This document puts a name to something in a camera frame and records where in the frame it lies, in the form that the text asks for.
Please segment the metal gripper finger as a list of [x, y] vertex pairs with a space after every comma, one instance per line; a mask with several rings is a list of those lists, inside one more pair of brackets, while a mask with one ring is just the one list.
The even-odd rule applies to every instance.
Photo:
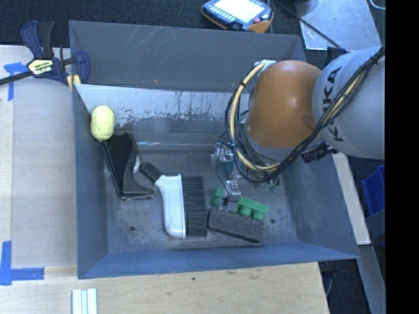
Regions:
[[227, 180], [225, 182], [223, 209], [225, 211], [236, 212], [238, 202], [241, 197], [240, 185], [237, 180]]

